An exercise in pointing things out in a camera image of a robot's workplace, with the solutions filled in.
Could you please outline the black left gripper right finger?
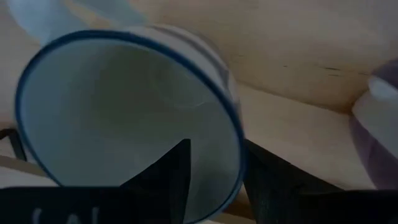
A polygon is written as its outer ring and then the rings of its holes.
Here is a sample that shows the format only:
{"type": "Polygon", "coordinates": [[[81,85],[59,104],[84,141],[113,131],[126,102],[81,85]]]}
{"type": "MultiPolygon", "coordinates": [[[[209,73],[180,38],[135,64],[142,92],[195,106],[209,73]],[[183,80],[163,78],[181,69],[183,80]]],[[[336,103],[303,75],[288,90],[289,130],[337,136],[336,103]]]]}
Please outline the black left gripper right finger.
{"type": "Polygon", "coordinates": [[[244,186],[257,224],[303,224],[299,196],[341,189],[245,140],[244,186]]]}

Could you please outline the white mug with blue rim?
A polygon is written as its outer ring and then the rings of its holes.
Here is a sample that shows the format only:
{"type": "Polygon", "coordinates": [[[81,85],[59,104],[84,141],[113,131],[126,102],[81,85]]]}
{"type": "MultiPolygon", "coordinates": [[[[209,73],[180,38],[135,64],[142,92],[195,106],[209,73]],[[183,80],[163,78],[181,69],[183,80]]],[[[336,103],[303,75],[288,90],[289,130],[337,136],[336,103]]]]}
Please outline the white mug with blue rim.
{"type": "Polygon", "coordinates": [[[183,224],[222,212],[246,168],[236,82],[203,37],[146,24],[126,0],[74,0],[109,19],[94,29],[65,0],[6,0],[17,24],[40,42],[14,103],[22,142],[51,188],[24,188],[34,224],[131,223],[121,187],[183,139],[191,179],[183,224]]]}

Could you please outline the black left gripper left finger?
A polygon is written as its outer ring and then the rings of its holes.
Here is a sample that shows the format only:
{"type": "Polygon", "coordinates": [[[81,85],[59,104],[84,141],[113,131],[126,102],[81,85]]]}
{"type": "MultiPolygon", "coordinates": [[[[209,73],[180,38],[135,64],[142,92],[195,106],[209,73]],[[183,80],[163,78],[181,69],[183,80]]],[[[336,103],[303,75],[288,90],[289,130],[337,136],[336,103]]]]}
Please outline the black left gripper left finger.
{"type": "Polygon", "coordinates": [[[191,140],[183,139],[121,185],[133,195],[132,224],[183,224],[191,179],[191,140]]]}

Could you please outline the wooden shelf rack black frame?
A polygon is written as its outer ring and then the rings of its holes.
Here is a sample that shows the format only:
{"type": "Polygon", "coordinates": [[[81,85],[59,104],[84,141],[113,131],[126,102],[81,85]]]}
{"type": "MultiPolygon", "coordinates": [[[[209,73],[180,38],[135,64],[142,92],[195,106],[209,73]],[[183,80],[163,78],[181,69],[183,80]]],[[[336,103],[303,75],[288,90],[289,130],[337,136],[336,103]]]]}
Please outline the wooden shelf rack black frame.
{"type": "MultiPolygon", "coordinates": [[[[238,84],[246,137],[300,169],[339,188],[375,189],[354,147],[349,116],[238,84]]],[[[56,186],[33,163],[11,158],[0,140],[0,189],[56,186]]],[[[255,224],[220,213],[200,224],[255,224]]]]}

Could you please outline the purple and white striped mug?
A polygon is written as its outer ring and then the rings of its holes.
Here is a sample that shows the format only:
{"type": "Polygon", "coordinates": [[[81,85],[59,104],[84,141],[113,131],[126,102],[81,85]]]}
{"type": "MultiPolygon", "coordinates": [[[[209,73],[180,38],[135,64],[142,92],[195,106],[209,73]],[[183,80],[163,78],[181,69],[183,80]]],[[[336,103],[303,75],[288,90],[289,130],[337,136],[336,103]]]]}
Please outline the purple and white striped mug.
{"type": "Polygon", "coordinates": [[[398,190],[398,58],[372,72],[352,114],[351,137],[371,181],[398,190]]]}

